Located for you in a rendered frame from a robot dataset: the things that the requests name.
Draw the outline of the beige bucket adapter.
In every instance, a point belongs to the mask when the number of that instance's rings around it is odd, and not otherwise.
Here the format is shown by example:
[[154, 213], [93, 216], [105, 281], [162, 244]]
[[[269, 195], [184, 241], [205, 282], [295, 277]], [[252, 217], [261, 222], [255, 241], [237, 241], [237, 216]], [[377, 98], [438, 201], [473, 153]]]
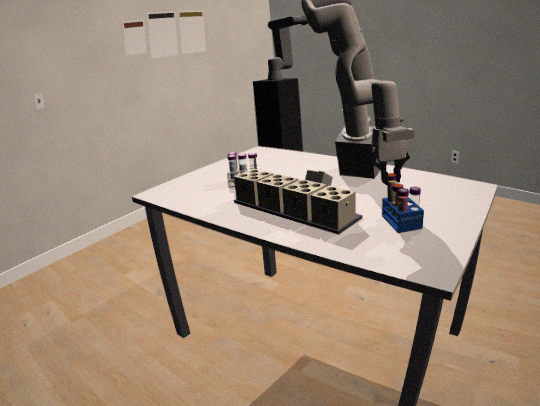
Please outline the beige bucket adapter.
[[303, 179], [283, 187], [284, 214], [306, 221], [311, 220], [311, 195], [325, 187], [326, 184]]
[[280, 174], [275, 174], [258, 181], [257, 192], [259, 207], [279, 213], [284, 212], [282, 188], [297, 181], [299, 181], [299, 178]]
[[356, 191], [328, 186], [312, 194], [311, 216], [312, 223], [341, 229], [356, 218]]
[[252, 169], [234, 176], [236, 199], [255, 206], [258, 205], [257, 181], [272, 175], [274, 175], [274, 173]]

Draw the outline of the blue tube rack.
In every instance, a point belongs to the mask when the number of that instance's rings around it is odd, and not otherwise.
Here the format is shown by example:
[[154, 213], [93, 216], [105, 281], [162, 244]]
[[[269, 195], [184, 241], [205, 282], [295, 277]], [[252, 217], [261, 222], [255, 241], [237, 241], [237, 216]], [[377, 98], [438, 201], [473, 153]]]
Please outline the blue tube rack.
[[[424, 210], [420, 206], [418, 210], [411, 210], [409, 209], [410, 207], [408, 205], [407, 212], [399, 212], [398, 207], [394, 207], [393, 202], [389, 202], [387, 200], [387, 198], [382, 198], [382, 217], [397, 233], [419, 230], [423, 228]], [[399, 215], [399, 218], [398, 216], [394, 217], [392, 215], [392, 211], [389, 209], [388, 205]]]

